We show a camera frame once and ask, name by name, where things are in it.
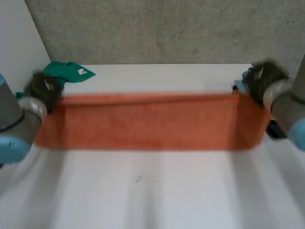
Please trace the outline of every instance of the orange cloth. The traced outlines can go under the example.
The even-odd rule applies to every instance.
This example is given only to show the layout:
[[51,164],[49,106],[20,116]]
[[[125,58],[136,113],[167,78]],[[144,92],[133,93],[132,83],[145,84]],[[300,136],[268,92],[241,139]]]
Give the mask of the orange cloth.
[[36,145],[56,149],[239,150],[261,143],[269,113],[239,94],[64,97]]

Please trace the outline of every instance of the white wall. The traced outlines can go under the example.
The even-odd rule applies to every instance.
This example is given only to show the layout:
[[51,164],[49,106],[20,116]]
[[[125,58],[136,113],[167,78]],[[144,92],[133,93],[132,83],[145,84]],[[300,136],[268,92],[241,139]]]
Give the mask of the white wall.
[[0,73],[13,92],[50,63],[24,0],[0,0]]

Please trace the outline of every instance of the white table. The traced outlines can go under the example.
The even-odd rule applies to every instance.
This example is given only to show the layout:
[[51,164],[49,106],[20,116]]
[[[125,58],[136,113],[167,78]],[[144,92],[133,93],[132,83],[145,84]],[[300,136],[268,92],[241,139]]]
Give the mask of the white table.
[[[65,94],[230,91],[246,64],[87,65]],[[302,229],[305,154],[267,136],[227,151],[86,151],[32,147],[0,170],[4,229]]]

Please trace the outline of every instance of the green cloth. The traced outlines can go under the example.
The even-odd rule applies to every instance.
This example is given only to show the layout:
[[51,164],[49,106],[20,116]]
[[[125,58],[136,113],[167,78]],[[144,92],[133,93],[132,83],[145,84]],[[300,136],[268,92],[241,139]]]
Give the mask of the green cloth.
[[77,83],[95,76],[95,73],[74,62],[61,63],[53,61],[43,70],[43,73],[58,77],[62,86],[65,82]]

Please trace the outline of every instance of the concrete wall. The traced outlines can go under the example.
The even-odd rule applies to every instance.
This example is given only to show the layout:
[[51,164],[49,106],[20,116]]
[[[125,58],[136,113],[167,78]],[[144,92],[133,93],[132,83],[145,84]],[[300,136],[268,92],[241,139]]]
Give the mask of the concrete wall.
[[24,0],[0,0],[0,73],[13,92],[49,62]]
[[82,64],[249,63],[294,75],[305,1],[26,0],[52,60]]

